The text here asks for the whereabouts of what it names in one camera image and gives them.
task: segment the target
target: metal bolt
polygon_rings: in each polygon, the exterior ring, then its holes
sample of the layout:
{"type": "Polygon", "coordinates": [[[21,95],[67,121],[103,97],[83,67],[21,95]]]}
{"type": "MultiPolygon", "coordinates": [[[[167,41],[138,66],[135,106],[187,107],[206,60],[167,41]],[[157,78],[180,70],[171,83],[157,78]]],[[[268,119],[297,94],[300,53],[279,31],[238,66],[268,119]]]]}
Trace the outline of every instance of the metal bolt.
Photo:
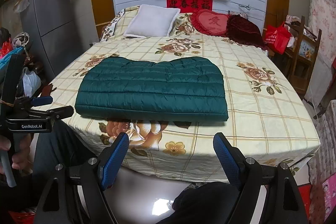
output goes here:
{"type": "Polygon", "coordinates": [[[288,169],[288,165],[284,162],[280,163],[280,167],[284,170],[288,169]]]}
{"type": "Polygon", "coordinates": [[[248,163],[248,164],[254,164],[255,163],[255,160],[254,160],[254,158],[246,158],[246,162],[248,163]]]}
{"type": "Polygon", "coordinates": [[[96,162],[97,162],[97,158],[91,158],[88,160],[88,163],[91,165],[95,164],[96,162]]]}
{"type": "Polygon", "coordinates": [[[56,165],[55,169],[56,169],[57,171],[62,170],[62,169],[63,169],[63,164],[58,164],[58,165],[56,165]]]}

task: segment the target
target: red bag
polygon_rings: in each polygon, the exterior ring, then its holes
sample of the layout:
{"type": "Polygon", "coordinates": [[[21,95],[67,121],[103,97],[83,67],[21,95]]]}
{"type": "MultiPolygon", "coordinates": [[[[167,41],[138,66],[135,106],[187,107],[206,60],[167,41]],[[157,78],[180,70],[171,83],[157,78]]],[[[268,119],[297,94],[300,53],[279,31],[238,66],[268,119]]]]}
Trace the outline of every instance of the red bag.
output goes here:
{"type": "Polygon", "coordinates": [[[0,59],[3,58],[6,54],[13,50],[13,46],[9,42],[4,42],[2,48],[0,49],[0,59]]]}
{"type": "Polygon", "coordinates": [[[272,51],[280,54],[284,53],[291,37],[291,33],[287,31],[284,25],[284,22],[278,28],[268,25],[265,34],[265,43],[267,43],[267,46],[272,51]]]}

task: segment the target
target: green quilted blanket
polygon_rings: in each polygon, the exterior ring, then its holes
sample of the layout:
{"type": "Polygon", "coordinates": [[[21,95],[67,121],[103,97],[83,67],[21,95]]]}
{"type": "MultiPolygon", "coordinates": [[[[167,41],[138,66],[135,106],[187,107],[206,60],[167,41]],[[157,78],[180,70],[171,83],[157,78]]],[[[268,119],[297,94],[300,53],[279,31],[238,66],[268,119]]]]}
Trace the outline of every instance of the green quilted blanket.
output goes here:
{"type": "Polygon", "coordinates": [[[169,62],[109,57],[83,78],[75,104],[84,117],[226,121],[223,75],[202,57],[169,62]]]}

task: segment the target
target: black trousers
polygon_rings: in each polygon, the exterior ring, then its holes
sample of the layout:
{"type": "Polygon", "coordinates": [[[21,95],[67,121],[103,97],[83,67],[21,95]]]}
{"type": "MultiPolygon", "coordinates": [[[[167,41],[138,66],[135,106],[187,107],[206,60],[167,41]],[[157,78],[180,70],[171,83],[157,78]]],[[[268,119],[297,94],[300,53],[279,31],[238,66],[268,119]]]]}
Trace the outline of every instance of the black trousers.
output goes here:
{"type": "MultiPolygon", "coordinates": [[[[95,155],[81,143],[71,128],[57,121],[53,133],[40,134],[38,138],[33,170],[37,197],[58,163],[81,165],[92,157],[95,155]]],[[[187,189],[175,199],[175,212],[158,224],[223,224],[237,197],[238,190],[223,182],[187,189]]]]}

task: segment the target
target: plaid pattern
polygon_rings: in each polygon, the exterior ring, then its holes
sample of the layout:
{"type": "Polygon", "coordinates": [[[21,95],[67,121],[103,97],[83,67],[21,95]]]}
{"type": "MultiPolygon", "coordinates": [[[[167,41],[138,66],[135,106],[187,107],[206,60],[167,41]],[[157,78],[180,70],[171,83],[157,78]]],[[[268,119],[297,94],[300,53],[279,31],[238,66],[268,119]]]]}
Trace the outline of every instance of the plaid pattern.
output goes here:
{"type": "MultiPolygon", "coordinates": [[[[180,14],[170,37],[125,38],[122,34],[137,12],[138,7],[121,11],[105,28],[101,43],[91,47],[53,80],[57,87],[52,93],[54,102],[40,109],[74,106],[84,74],[110,55],[154,62],[202,56],[217,65],[224,76],[228,121],[193,122],[184,126],[169,122],[162,130],[158,150],[149,149],[143,156],[132,153],[131,149],[124,166],[166,179],[225,181],[212,145],[217,132],[223,132],[246,157],[273,166],[286,162],[293,172],[317,151],[320,140],[308,112],[265,52],[195,31],[189,23],[189,14],[180,14]],[[276,88],[270,89],[262,70],[268,71],[268,76],[272,74],[276,88]],[[251,78],[251,75],[258,71],[261,71],[261,76],[257,75],[261,80],[256,81],[257,77],[251,78]]],[[[102,136],[109,139],[101,127],[106,121],[83,118],[75,112],[65,122],[95,153],[100,153],[108,144],[102,140],[102,136]]]]}

